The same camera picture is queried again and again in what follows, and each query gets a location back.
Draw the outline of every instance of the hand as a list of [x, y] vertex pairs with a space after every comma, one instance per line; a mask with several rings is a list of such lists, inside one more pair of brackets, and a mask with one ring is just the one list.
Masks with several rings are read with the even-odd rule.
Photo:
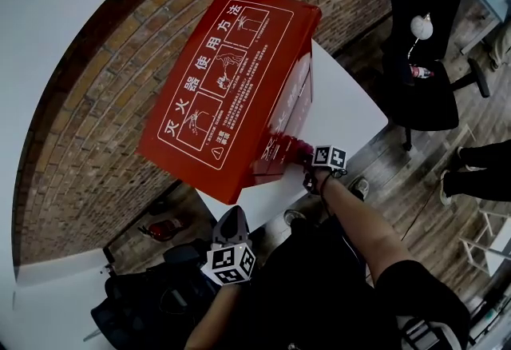
[[312, 172], [312, 175], [316, 179], [315, 188], [318, 193], [321, 193], [321, 187], [323, 186], [323, 182], [327, 179], [327, 177], [331, 177], [330, 173], [331, 171], [329, 169], [323, 168], [315, 168]]

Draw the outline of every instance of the brick wall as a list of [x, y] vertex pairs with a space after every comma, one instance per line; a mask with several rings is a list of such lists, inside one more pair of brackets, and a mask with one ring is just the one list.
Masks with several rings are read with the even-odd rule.
[[[14, 195], [15, 260], [105, 246], [174, 181], [135, 155], [169, 70], [212, 0], [107, 0], [55, 70], [27, 135]], [[321, 7], [315, 39], [337, 50], [389, 0]]]

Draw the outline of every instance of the warning triangle symbol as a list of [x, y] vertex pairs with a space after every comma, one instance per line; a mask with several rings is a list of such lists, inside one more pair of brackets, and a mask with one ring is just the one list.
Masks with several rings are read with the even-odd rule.
[[224, 147], [216, 147], [215, 149], [212, 149], [211, 152], [213, 153], [213, 157], [219, 160], [224, 153]]

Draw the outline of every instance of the white chair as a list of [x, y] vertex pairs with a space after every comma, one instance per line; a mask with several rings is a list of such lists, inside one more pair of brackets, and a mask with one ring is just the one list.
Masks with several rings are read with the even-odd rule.
[[[466, 255], [469, 258], [469, 263], [482, 272], [488, 273], [489, 276], [492, 276], [495, 274], [504, 260], [507, 259], [508, 261], [511, 261], [511, 216], [503, 213], [492, 213], [482, 209], [479, 209], [479, 212], [485, 218], [485, 227], [479, 232], [473, 241], [464, 237], [460, 237], [459, 239], [465, 247]], [[495, 232], [492, 229], [492, 225], [489, 221], [489, 215], [505, 218], [505, 222], [502, 225], [500, 231], [498, 231], [497, 235], [495, 235]], [[479, 240], [485, 235], [485, 233], [489, 234], [489, 239], [491, 240], [489, 246], [484, 246], [483, 244], [479, 243]], [[474, 260], [472, 256], [472, 250], [474, 248], [478, 248], [484, 251], [486, 266], [477, 263]]]

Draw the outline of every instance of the black sleeve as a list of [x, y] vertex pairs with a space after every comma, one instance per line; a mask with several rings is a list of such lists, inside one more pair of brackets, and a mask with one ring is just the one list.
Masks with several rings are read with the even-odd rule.
[[458, 296], [416, 261], [391, 265], [379, 277], [376, 293], [396, 316], [446, 324], [461, 348], [469, 340], [470, 314]]

